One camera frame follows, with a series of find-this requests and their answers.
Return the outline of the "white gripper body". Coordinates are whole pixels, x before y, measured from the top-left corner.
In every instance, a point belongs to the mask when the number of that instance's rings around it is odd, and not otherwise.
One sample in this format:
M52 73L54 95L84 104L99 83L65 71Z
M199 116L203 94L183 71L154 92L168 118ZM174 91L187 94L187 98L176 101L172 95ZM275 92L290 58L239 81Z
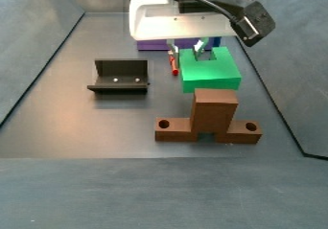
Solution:
M180 13L178 0L131 0L129 33L135 40L235 35L222 14Z

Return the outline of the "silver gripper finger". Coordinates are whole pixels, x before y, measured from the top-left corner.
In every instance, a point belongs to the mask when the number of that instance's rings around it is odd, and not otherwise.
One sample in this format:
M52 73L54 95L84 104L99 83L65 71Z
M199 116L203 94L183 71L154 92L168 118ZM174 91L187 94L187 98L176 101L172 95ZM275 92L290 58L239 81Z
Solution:
M202 55L202 53L204 51L204 47L206 47L207 43L208 43L208 38L207 37L202 37L196 41L196 43L195 43L195 45L192 47L194 59L199 59L199 57L200 57L200 55Z
M166 40L166 45L167 45L170 54L174 57L175 67L179 68L179 48L174 44L174 39L172 38Z

